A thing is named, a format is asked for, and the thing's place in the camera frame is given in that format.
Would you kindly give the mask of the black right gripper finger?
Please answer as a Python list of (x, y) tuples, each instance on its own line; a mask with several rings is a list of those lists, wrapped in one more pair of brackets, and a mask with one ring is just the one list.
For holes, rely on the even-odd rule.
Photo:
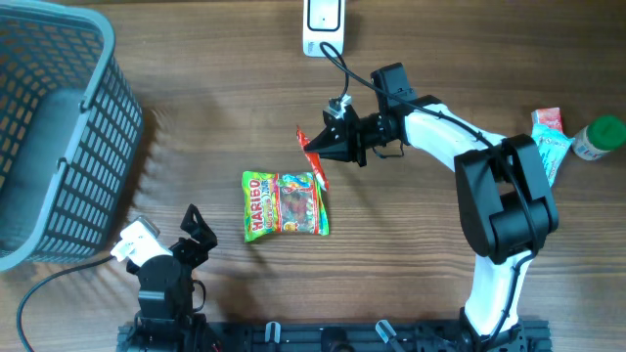
[(315, 143), (339, 143), (354, 140), (357, 134), (358, 114), (351, 105), (335, 109), (324, 108), (325, 128), (313, 139)]
[(311, 141), (304, 150), (319, 158), (342, 162), (357, 162), (357, 145), (354, 141)]

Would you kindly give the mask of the small red white packet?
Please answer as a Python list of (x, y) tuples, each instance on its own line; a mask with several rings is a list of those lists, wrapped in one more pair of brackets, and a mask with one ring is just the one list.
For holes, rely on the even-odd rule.
[(325, 175), (325, 172), (322, 167), (321, 159), (318, 154), (310, 153), (305, 150), (305, 147), (310, 143), (310, 140), (306, 137), (304, 132), (301, 130), (299, 126), (296, 127), (296, 139), (304, 152), (314, 175), (314, 179), (317, 182), (318, 186), (325, 192), (329, 190), (329, 181)]

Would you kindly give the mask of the green Haribo candy bag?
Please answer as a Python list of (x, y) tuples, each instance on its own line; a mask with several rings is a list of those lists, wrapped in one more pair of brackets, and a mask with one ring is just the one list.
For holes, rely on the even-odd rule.
[(330, 233), (322, 189), (312, 172), (245, 171), (242, 188), (245, 242), (272, 233)]

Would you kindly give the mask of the small pink snack packet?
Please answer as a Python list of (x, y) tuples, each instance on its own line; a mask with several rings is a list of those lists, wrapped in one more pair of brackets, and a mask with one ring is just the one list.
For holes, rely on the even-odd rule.
[(560, 108), (538, 109), (531, 113), (532, 122), (534, 124), (543, 124), (560, 133), (563, 132), (563, 123), (560, 114)]

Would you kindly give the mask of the white teal wipes pack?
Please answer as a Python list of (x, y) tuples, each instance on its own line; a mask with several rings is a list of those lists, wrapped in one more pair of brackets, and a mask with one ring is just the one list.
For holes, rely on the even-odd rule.
[(541, 123), (533, 125), (531, 137), (537, 145), (549, 185), (552, 186), (574, 139)]

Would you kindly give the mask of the green lid jar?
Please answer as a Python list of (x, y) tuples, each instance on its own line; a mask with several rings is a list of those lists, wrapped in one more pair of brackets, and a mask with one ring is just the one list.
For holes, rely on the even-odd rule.
[(572, 150), (584, 160), (597, 160), (625, 144), (625, 123), (612, 114), (602, 115), (574, 137)]

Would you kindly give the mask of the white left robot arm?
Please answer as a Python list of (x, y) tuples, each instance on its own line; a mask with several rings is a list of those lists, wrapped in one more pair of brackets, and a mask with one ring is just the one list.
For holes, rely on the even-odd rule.
[(217, 238), (191, 204), (180, 228), (180, 238), (169, 250), (138, 266), (127, 265), (137, 276), (140, 310), (133, 322), (118, 329), (118, 351), (220, 352), (223, 344), (209, 326), (201, 307), (193, 306), (195, 286), (205, 288), (192, 278), (192, 272), (208, 259)]

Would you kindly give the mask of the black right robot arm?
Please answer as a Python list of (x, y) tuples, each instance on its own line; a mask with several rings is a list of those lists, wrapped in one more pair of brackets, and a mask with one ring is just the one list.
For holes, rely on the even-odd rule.
[(366, 165), (366, 152), (393, 141), (422, 150), (455, 174), (461, 227), (474, 251), (472, 288), (454, 340), (458, 351), (489, 351), (518, 341), (516, 312), (527, 269), (559, 225), (556, 202), (534, 140), (504, 137), (420, 97), (396, 63), (372, 72), (366, 86), (379, 110), (360, 117), (349, 97), (329, 103), (324, 130), (304, 147), (320, 158)]

